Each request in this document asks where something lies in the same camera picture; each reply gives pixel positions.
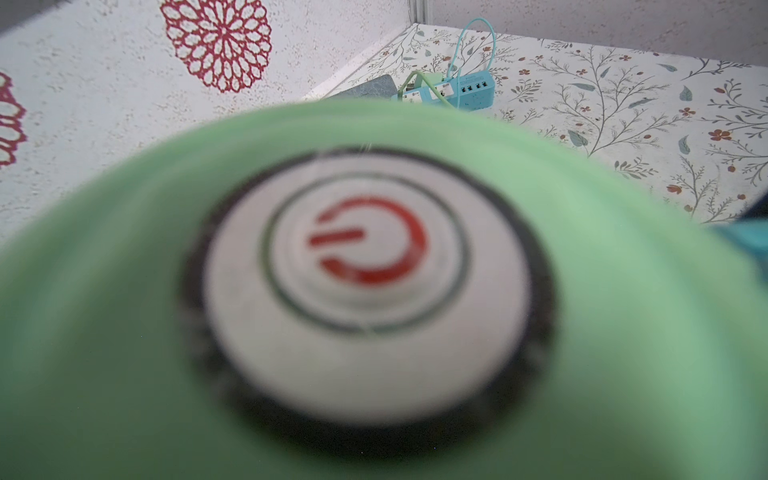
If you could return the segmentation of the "light green cordless grinder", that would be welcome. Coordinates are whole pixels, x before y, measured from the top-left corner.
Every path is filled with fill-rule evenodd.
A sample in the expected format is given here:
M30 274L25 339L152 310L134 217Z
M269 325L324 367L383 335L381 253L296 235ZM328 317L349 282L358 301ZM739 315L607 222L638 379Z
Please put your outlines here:
M763 479L767 223L336 100L136 156L1 252L5 479Z

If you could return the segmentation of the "teal power strip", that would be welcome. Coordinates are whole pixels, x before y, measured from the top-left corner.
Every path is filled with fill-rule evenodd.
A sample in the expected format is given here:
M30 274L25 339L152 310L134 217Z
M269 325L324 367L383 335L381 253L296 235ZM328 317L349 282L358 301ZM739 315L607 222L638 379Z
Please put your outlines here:
M451 106L477 111L494 103L496 83L488 71L452 78L441 74L414 73L391 99L404 103Z

